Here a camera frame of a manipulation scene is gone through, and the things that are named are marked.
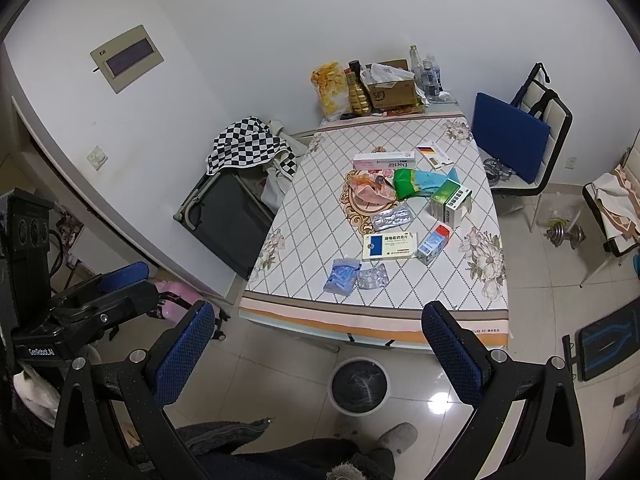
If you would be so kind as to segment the wall electrical panel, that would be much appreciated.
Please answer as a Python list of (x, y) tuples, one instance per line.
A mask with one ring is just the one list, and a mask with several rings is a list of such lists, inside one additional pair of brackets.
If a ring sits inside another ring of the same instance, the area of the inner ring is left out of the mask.
[(90, 56), (115, 93), (164, 62), (143, 25), (107, 41), (91, 51)]

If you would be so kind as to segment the silver blister pack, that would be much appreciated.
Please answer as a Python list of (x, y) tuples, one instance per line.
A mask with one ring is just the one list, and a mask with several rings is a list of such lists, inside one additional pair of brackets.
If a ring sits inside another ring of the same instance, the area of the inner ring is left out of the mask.
[(379, 263), (377, 266), (371, 266), (367, 269), (360, 269), (356, 277), (357, 287), (363, 290), (385, 288), (389, 282), (390, 278), (384, 263)]
[(400, 204), (380, 211), (371, 217), (371, 226), (375, 232), (406, 226), (413, 220), (413, 212), (407, 204)]

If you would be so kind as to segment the grey slipper right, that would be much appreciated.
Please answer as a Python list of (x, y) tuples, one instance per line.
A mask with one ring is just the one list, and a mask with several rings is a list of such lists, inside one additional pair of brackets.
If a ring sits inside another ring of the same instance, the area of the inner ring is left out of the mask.
[(401, 456), (416, 443), (416, 440), (418, 440), (416, 427), (410, 422), (401, 422), (382, 434), (375, 442), (375, 447), (390, 451), (393, 456)]

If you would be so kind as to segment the cardboard box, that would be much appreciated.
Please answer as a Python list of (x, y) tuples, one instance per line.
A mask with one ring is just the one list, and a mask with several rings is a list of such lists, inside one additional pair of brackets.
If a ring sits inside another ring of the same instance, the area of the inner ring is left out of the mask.
[(369, 64), (362, 73), (372, 104), (378, 110), (418, 104), (414, 73), (406, 60), (391, 60)]

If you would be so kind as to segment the blue plastic pouch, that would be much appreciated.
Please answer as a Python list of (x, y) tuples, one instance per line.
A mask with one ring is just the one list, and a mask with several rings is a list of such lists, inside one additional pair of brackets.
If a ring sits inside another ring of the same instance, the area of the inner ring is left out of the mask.
[(355, 288), (360, 268), (361, 263), (357, 259), (335, 259), (324, 283), (323, 291), (328, 294), (349, 296)]

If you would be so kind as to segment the silver blister pack lower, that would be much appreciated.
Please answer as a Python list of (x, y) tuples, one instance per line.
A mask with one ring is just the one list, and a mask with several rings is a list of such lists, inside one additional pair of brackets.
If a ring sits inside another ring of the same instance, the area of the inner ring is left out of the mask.
[(371, 266), (367, 269), (360, 269), (356, 277), (357, 287), (363, 290), (385, 288), (389, 282), (390, 278), (384, 263), (379, 263), (377, 266)]

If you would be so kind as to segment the white trash bin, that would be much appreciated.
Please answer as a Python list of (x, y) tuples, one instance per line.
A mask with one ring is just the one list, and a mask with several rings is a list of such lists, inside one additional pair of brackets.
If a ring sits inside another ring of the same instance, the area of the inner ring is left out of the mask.
[(368, 416), (380, 408), (390, 395), (390, 378), (375, 360), (356, 356), (334, 368), (328, 383), (328, 397), (340, 413)]

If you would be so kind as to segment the pink suitcase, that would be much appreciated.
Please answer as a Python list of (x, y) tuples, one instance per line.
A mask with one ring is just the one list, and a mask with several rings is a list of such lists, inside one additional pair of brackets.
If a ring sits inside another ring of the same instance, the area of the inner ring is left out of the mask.
[(153, 284), (158, 291), (158, 303), (149, 316), (172, 325), (177, 325), (186, 311), (203, 299), (197, 290), (183, 282), (155, 280)]

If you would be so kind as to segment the golden bottle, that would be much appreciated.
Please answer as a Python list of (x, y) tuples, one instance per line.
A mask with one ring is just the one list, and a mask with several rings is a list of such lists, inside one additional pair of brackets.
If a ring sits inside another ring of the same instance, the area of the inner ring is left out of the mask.
[(360, 75), (360, 62), (357, 60), (349, 61), (346, 79), (352, 111), (358, 116), (369, 116), (372, 114), (372, 105), (368, 90), (363, 85)]

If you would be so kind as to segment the orange pink plastic wrapper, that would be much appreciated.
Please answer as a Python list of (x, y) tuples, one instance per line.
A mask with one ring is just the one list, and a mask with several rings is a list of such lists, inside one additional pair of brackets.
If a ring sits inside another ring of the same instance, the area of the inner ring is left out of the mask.
[(382, 174), (354, 170), (347, 176), (347, 184), (360, 202), (383, 206), (397, 200), (396, 191)]

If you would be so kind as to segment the clear water bottle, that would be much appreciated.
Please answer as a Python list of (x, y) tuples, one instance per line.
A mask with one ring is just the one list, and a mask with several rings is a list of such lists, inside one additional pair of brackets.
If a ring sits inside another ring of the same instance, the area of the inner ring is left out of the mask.
[(439, 98), (442, 89), (440, 88), (438, 69), (430, 58), (423, 60), (422, 84), (424, 92), (430, 100)]

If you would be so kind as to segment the light blue plastic bag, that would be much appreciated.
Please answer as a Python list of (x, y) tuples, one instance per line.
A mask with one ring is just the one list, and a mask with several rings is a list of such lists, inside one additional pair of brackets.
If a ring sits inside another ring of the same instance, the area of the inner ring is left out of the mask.
[(448, 174), (439, 174), (438, 172), (414, 170), (413, 171), (413, 187), (417, 196), (432, 196), (446, 180), (458, 182), (459, 177), (457, 170), (451, 168)]

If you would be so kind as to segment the white box with flag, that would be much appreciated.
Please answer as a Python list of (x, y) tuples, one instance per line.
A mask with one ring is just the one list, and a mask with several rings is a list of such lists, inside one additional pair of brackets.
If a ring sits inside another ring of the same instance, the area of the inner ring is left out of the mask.
[(450, 166), (454, 161), (434, 142), (419, 144), (416, 149), (426, 158), (433, 169)]

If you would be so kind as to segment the yellow snack bag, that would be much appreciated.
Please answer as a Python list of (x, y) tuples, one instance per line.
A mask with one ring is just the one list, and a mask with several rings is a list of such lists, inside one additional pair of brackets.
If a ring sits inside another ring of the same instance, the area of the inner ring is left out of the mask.
[(316, 89), (326, 120), (334, 122), (352, 110), (346, 75), (339, 62), (329, 62), (316, 68), (311, 73), (310, 81)]

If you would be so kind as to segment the dumbbell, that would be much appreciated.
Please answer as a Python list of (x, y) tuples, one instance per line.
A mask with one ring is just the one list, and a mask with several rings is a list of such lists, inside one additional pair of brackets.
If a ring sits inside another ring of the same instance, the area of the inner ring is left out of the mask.
[(567, 242), (573, 250), (586, 239), (586, 233), (581, 226), (560, 219), (552, 221), (544, 235), (554, 247), (560, 247)]

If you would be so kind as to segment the white blue medicine box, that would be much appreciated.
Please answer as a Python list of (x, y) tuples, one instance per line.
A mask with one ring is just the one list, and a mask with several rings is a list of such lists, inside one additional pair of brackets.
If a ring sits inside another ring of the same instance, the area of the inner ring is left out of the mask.
[(411, 232), (367, 234), (363, 237), (361, 259), (367, 261), (408, 259), (416, 252), (416, 236)]

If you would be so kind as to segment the green white medicine box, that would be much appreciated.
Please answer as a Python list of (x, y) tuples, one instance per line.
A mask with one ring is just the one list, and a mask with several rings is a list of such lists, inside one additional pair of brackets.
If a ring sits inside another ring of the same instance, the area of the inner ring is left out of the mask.
[(428, 213), (437, 221), (455, 229), (472, 209), (472, 190), (462, 184), (446, 179), (430, 197)]

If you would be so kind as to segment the long pink white box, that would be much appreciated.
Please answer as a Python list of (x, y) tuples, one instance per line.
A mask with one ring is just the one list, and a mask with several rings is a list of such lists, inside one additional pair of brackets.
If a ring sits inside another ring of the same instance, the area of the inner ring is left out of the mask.
[(359, 153), (352, 158), (357, 170), (396, 170), (416, 168), (416, 152)]

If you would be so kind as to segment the checkered black white cloth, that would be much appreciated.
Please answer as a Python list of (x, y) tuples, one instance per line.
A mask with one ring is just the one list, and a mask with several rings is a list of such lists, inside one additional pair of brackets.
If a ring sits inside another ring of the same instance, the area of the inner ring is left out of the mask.
[(261, 119), (250, 116), (234, 122), (214, 137), (205, 159), (206, 174), (213, 177), (224, 169), (248, 169), (273, 165), (288, 180), (297, 171), (290, 144)]

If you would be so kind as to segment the person black trousers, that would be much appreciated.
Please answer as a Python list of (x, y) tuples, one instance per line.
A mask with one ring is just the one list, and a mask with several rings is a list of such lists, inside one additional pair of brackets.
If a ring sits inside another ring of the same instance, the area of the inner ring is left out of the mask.
[(360, 448), (349, 429), (333, 438), (310, 439), (287, 448), (241, 453), (261, 437), (271, 420), (200, 422), (177, 434), (212, 479), (391, 479), (396, 460), (390, 451)]

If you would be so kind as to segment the wall socket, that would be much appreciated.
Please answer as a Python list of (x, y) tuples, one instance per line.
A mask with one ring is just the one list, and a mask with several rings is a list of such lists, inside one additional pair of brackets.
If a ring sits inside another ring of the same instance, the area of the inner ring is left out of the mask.
[(99, 147), (99, 145), (96, 145), (87, 155), (88, 163), (96, 171), (99, 171), (102, 168), (107, 159), (107, 154), (102, 150), (102, 148)]

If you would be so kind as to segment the silver blister pack upper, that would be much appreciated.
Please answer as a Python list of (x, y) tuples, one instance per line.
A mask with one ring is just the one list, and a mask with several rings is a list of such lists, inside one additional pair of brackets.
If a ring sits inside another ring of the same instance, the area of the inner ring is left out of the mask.
[(406, 226), (413, 220), (413, 212), (407, 204), (400, 204), (380, 211), (371, 217), (371, 226), (375, 232)]

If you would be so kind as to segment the blue red small box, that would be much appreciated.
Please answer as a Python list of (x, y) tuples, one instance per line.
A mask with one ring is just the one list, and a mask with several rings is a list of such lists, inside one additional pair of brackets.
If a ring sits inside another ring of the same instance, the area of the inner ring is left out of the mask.
[(416, 258), (426, 266), (430, 266), (447, 246), (452, 229), (438, 222), (416, 248)]

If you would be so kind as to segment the green plastic bag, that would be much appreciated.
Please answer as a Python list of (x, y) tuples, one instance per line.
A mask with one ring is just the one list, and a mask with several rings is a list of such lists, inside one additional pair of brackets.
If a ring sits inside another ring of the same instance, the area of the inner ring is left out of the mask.
[(393, 177), (393, 186), (398, 200), (405, 200), (412, 196), (424, 194), (425, 186), (422, 183), (422, 172), (415, 169), (396, 169)]

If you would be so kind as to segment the black blue exercise board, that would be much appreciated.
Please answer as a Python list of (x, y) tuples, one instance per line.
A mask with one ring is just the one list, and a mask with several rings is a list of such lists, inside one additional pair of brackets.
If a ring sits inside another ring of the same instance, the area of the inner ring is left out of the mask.
[(576, 366), (577, 379), (589, 382), (639, 350), (639, 306), (627, 304), (561, 341), (565, 361)]

